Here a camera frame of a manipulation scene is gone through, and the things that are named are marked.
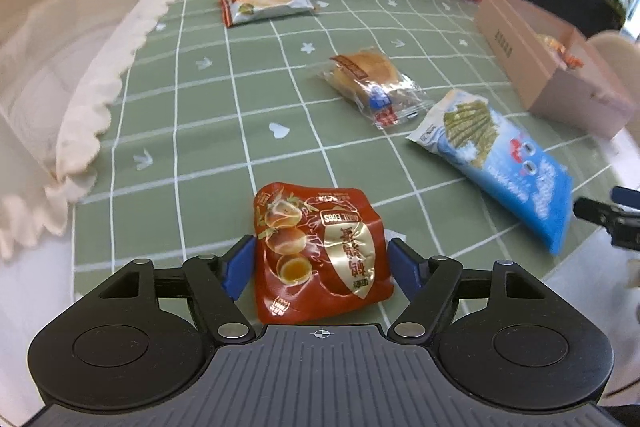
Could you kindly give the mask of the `blue seaweed snack bag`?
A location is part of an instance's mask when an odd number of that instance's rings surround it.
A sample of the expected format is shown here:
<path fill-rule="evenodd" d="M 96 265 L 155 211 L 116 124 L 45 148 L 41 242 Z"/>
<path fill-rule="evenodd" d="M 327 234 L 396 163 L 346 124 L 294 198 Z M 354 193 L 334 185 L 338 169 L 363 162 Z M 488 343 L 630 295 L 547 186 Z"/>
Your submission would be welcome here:
<path fill-rule="evenodd" d="M 487 98 L 452 89 L 408 140 L 444 158 L 559 254 L 570 225 L 573 179 Z"/>

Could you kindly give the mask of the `dark red egg snack packet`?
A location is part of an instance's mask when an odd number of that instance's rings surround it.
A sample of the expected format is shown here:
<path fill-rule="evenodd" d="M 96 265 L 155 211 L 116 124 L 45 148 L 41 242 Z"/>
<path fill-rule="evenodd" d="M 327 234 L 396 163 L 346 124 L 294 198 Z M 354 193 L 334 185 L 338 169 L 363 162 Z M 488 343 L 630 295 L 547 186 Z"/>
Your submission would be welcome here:
<path fill-rule="evenodd" d="M 254 231 L 264 324 L 315 322 L 393 296 L 383 221 L 363 191 L 270 183 L 254 198 Z"/>

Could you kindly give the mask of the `pink cardboard box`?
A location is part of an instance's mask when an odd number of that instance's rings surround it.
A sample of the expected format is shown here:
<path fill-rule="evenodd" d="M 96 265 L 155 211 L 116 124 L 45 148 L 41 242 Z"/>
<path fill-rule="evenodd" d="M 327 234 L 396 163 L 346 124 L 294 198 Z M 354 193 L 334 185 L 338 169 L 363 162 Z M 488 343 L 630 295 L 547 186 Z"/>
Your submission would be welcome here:
<path fill-rule="evenodd" d="M 475 23 L 527 112 L 611 140 L 637 104 L 570 23 L 525 0 L 482 0 Z"/>

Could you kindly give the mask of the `beige chair near box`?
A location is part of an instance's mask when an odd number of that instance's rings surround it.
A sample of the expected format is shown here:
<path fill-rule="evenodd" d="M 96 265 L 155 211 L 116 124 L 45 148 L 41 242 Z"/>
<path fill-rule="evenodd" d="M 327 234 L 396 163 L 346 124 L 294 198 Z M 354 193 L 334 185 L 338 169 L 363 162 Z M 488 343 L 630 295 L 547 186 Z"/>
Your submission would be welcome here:
<path fill-rule="evenodd" d="M 597 135 L 611 140 L 626 128 L 639 140 L 639 45 L 619 31 L 606 30 L 587 40 L 605 65 L 601 86 L 590 96 L 604 114 Z"/>

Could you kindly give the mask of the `clear wrapped bun packet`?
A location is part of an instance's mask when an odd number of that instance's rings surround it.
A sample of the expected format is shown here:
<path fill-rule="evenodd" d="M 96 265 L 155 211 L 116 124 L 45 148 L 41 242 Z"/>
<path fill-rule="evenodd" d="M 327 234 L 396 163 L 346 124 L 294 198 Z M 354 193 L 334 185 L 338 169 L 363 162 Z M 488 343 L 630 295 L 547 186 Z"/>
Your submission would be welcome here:
<path fill-rule="evenodd" d="M 320 77 L 378 129 L 405 124 L 434 104 L 377 48 L 331 56 Z"/>

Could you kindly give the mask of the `green checked tablecloth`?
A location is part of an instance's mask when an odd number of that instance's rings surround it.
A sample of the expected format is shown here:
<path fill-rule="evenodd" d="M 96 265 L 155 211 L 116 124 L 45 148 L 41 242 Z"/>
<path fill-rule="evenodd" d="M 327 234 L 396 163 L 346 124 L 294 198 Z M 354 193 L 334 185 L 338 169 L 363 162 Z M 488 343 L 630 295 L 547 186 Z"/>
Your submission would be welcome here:
<path fill-rule="evenodd" d="M 253 228 L 252 200 L 276 181 L 356 187 L 390 231 L 470 268 L 512 259 L 564 298 L 596 276 L 570 226 L 546 248 L 440 158 L 376 129 L 318 72 L 338 52 L 382 50 L 431 100 L 449 89 L 490 105 L 570 169 L 574 191 L 603 196 L 614 172 L 588 135 L 525 112 L 463 0 L 312 0 L 317 13 L 224 26 L 218 0 L 176 0 L 122 78 L 74 216 L 73 288 L 84 295 L 137 257 L 178 265 L 218 254 Z"/>

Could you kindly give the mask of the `silver bread snack packet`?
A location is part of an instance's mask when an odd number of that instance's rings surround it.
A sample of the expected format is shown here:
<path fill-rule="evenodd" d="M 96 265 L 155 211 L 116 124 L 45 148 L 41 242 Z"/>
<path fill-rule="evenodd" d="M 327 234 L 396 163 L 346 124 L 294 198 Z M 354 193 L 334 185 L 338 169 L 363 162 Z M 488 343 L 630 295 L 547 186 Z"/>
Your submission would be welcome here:
<path fill-rule="evenodd" d="M 258 20 L 314 14 L 316 7 L 310 0 L 219 0 L 222 21 L 227 28 Z"/>

